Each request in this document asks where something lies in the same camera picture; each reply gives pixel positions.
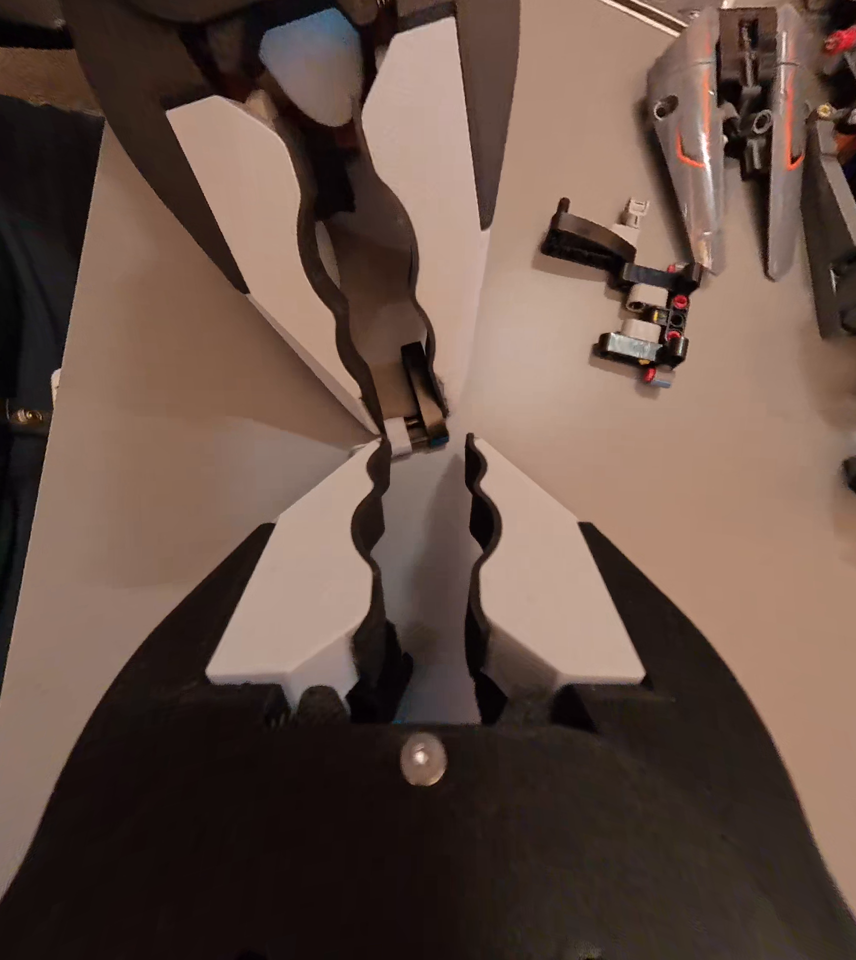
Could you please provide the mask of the black white lego frame subassembly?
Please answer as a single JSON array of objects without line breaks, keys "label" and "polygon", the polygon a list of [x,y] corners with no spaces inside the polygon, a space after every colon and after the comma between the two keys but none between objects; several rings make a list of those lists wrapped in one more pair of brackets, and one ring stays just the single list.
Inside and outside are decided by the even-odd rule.
[{"label": "black white lego frame subassembly", "polygon": [[691,301],[706,270],[686,261],[673,262],[665,269],[642,265],[638,261],[641,229],[623,225],[622,213],[611,226],[604,226],[575,215],[569,198],[561,198],[540,252],[605,274],[609,289],[622,301],[625,316],[619,328],[599,337],[593,353],[633,369],[644,387],[666,390],[686,361]]}]

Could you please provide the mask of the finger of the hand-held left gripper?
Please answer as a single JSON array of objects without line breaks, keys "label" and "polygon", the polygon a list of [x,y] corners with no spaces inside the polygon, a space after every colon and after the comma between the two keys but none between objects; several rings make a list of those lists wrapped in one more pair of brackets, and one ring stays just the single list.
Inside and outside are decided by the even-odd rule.
[{"label": "finger of the hand-held left gripper", "polygon": [[468,379],[490,249],[453,16],[392,38],[362,107],[362,130],[375,173],[413,230],[413,295],[430,324],[434,378],[453,413]]},{"label": "finger of the hand-held left gripper", "polygon": [[209,96],[167,110],[249,301],[367,431],[382,430],[350,305],[321,256],[314,189],[281,133],[242,104]]}]

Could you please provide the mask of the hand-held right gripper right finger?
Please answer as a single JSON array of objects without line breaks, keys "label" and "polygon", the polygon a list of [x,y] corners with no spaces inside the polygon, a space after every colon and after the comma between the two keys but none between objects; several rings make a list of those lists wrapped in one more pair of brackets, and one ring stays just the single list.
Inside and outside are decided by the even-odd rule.
[{"label": "hand-held right gripper right finger", "polygon": [[637,687],[645,668],[576,515],[468,434],[471,567],[464,646],[482,724],[568,687]]}]

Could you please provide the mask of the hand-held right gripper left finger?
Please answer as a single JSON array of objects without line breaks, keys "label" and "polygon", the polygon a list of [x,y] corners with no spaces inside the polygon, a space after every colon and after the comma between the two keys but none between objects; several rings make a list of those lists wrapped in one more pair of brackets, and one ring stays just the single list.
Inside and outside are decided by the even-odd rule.
[{"label": "hand-held right gripper left finger", "polygon": [[207,664],[210,682],[275,685],[291,708],[326,688],[355,722],[396,718],[413,666],[374,558],[391,464],[375,439],[279,515]]}]

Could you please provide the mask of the silver orange-striped lego panel subassembly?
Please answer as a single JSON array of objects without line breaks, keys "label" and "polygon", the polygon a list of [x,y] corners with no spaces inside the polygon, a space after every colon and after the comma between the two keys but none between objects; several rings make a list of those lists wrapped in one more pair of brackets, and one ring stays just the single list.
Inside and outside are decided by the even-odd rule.
[{"label": "silver orange-striped lego panel subassembly", "polygon": [[647,109],[689,250],[725,267],[725,160],[763,187],[765,274],[791,270],[801,233],[811,34],[791,2],[708,6],[650,67]]}]

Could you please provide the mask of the black axle white connector subassembly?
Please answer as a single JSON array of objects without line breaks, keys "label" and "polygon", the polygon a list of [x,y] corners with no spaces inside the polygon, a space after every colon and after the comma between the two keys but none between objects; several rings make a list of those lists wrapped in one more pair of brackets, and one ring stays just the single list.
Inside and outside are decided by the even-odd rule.
[{"label": "black axle white connector subassembly", "polygon": [[384,432],[393,460],[403,459],[414,453],[441,450],[449,443],[449,433],[444,421],[437,429],[430,430],[424,420],[416,415],[385,419]]}]

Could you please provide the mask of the black curved lego beam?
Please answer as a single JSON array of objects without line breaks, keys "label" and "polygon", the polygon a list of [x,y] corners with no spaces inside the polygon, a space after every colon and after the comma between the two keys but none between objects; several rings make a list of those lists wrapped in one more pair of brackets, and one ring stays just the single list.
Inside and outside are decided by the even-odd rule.
[{"label": "black curved lego beam", "polygon": [[403,418],[410,444],[415,450],[440,450],[449,442],[446,408],[429,368],[424,345],[418,341],[406,343],[400,355],[414,402],[414,413]]}]

